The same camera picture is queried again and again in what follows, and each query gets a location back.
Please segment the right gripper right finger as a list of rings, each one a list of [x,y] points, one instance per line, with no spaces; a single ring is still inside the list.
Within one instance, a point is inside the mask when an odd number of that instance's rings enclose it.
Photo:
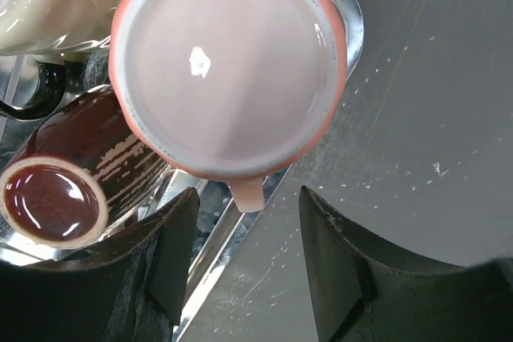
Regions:
[[[509,341],[512,261],[443,263],[383,239],[308,187],[298,200],[321,341]]]

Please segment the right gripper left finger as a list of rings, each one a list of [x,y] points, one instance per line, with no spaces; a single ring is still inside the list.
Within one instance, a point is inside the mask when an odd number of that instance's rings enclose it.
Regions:
[[[188,188],[155,214],[64,260],[1,264],[3,341],[169,341],[184,306],[200,198]]]

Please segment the pink mug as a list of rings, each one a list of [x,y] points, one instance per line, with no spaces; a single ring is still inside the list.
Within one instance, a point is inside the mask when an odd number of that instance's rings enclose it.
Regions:
[[[331,0],[122,0],[109,77],[131,130],[240,211],[325,133],[345,87]]]

